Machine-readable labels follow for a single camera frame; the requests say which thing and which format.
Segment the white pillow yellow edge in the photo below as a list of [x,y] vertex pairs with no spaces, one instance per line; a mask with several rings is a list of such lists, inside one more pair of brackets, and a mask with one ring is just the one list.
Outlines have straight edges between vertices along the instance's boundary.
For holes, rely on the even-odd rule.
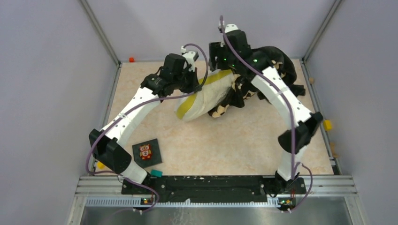
[[237,78],[231,70],[211,72],[202,90],[178,100],[175,115],[182,121],[194,120],[215,108],[226,97]]

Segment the black floral pillowcase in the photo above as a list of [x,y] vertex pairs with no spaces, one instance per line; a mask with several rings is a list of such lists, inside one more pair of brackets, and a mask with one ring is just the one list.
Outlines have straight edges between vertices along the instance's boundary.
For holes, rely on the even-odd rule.
[[297,99],[304,96],[306,90],[303,85],[295,85],[297,73],[290,58],[280,49],[266,46],[256,49],[256,53],[270,58],[262,73],[255,76],[237,75],[226,97],[208,114],[218,118],[226,113],[228,107],[242,108],[245,100],[257,95],[271,103],[283,118],[293,123],[304,122],[310,118],[310,110]]

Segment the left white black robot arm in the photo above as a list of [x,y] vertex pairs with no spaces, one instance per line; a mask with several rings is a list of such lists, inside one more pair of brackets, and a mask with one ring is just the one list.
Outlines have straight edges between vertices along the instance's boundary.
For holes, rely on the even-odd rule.
[[106,126],[89,134],[92,156],[115,174],[133,181],[133,188],[140,194],[150,189],[148,173],[124,147],[147,114],[162,101],[171,99],[175,90],[187,95],[199,89],[195,67],[198,57],[197,51],[168,54],[163,66],[143,79],[121,112]]

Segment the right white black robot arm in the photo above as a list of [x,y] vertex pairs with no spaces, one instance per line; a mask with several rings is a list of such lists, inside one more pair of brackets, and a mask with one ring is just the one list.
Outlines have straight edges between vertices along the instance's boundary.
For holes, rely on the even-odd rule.
[[219,25],[220,42],[209,44],[211,70],[228,70],[254,87],[279,113],[287,130],[278,137],[283,149],[276,171],[275,187],[281,193],[294,188],[301,158],[320,127],[323,116],[305,107],[298,96],[302,87],[294,85],[294,65],[279,48],[265,46],[252,49],[246,33],[235,24]]

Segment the dark card with owl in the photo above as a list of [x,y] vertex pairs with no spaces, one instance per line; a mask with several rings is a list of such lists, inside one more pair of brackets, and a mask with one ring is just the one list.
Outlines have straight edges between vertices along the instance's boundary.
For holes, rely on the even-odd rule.
[[141,167],[147,168],[162,163],[158,139],[132,145],[134,161]]

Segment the teal block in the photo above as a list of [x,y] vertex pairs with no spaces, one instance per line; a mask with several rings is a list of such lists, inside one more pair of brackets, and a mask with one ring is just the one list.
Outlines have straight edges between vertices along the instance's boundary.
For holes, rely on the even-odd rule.
[[152,169],[150,175],[153,177],[161,178],[163,176],[163,172],[159,170]]

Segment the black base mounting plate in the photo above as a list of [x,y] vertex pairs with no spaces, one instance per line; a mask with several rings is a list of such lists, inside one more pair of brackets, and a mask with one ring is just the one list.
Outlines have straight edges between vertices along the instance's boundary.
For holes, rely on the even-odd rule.
[[123,195],[160,196],[160,203],[260,203],[281,195],[305,194],[303,178],[282,181],[274,176],[162,176],[151,177],[139,187],[124,181]]

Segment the yellow block left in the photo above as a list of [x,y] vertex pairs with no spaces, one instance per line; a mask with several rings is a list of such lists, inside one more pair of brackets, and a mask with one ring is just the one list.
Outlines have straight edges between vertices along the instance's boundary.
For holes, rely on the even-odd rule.
[[104,169],[106,166],[103,164],[103,163],[101,163],[101,162],[96,162],[96,170],[102,170],[102,169]]

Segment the yellow block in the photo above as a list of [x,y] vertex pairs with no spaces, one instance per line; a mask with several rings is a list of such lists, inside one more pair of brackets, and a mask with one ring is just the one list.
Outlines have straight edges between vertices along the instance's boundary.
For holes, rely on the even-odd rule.
[[96,162],[96,170],[102,170],[102,169],[104,169],[106,166],[103,164],[103,163],[101,163],[101,162]]
[[333,125],[332,125],[330,120],[324,120],[323,121],[323,127],[324,127],[324,130],[327,131],[327,132],[331,131],[333,129]]

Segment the yellow block right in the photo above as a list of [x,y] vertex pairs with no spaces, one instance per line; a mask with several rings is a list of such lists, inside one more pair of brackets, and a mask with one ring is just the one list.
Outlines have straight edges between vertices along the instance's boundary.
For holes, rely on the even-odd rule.
[[323,121],[323,127],[324,127],[324,130],[327,131],[327,132],[331,131],[333,129],[333,125],[332,125],[330,120],[324,120]]

